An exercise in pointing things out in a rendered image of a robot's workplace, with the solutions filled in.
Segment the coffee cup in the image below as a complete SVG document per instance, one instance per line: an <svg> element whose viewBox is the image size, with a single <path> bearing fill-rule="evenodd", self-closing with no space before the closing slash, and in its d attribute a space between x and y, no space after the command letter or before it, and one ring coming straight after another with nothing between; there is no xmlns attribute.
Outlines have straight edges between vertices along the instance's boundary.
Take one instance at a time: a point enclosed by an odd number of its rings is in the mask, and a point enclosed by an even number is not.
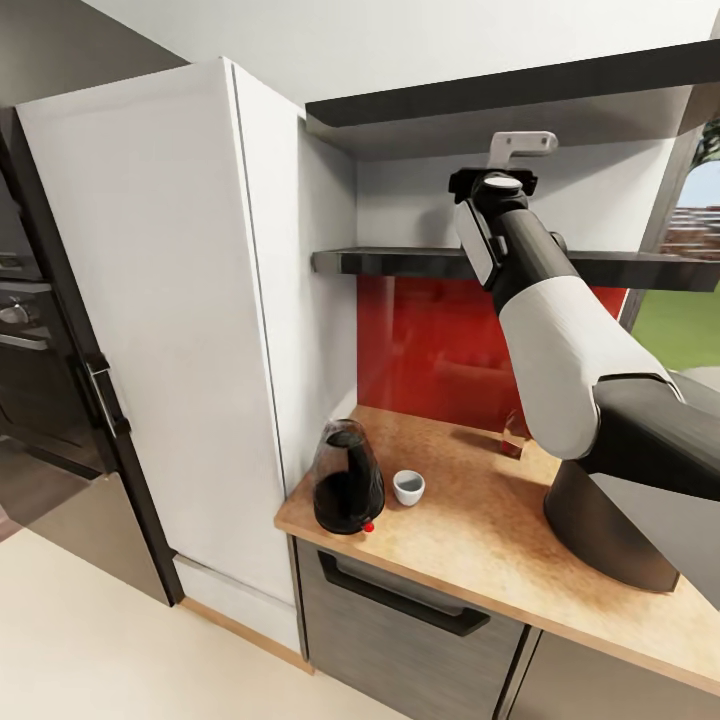
<svg viewBox="0 0 720 720"><path fill-rule="evenodd" d="M420 474L412 470L401 470L394 476L392 483L396 497L407 506L416 504L425 488L425 482Z"/></svg>

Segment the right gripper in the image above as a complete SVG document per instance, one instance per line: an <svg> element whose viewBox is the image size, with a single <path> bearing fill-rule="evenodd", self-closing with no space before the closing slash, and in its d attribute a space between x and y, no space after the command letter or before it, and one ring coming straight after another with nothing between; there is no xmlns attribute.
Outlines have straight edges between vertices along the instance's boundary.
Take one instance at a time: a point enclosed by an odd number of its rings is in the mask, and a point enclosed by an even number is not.
<svg viewBox="0 0 720 720"><path fill-rule="evenodd" d="M506 168L506 169L487 169L487 168L464 168L459 173L454 173L450 177L448 192L455 193L455 203L460 205L462 200L471 197L472 192L483 182L483 179L489 175L513 176L523 182L522 190L527 193L527 197L532 197L537 186L538 176L533 176L530 169L523 168Z"/></svg>

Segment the electric kettle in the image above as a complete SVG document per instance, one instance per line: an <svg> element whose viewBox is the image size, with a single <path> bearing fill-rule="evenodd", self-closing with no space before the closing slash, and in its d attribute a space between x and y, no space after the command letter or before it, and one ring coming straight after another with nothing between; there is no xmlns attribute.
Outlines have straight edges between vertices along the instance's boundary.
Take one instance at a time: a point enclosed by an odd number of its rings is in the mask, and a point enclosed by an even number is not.
<svg viewBox="0 0 720 720"><path fill-rule="evenodd" d="M383 476L355 420L327 421L314 458L313 501L319 525L335 535L374 530L385 504Z"/></svg>

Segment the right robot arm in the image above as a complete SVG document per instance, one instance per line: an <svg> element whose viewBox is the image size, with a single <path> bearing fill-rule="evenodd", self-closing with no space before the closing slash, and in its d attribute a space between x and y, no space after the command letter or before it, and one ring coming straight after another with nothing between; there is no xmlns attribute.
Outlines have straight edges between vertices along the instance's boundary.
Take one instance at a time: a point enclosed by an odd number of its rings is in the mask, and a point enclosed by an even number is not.
<svg viewBox="0 0 720 720"><path fill-rule="evenodd" d="M528 210L538 176L509 159L558 147L496 132L486 168L450 176L456 232L494 298L532 439L580 465L720 613L720 417L685 405Z"/></svg>

